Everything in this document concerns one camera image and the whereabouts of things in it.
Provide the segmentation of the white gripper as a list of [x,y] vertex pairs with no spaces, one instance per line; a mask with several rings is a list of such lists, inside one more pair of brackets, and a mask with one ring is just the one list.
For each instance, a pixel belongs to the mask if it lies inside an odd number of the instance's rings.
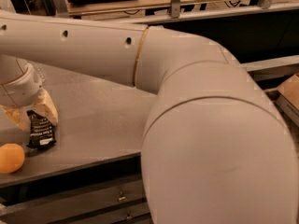
[[31,64],[19,78],[0,85],[0,108],[4,115],[23,131],[30,130],[30,120],[24,107],[33,110],[52,125],[58,124],[58,112],[50,94],[42,88],[42,79]]

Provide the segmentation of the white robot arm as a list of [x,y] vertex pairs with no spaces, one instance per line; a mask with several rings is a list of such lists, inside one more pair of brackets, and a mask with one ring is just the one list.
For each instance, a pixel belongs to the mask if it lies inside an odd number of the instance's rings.
[[163,27],[21,15],[10,0],[0,25],[5,106],[36,98],[33,63],[155,94],[141,151],[154,224],[297,224],[292,136],[220,44]]

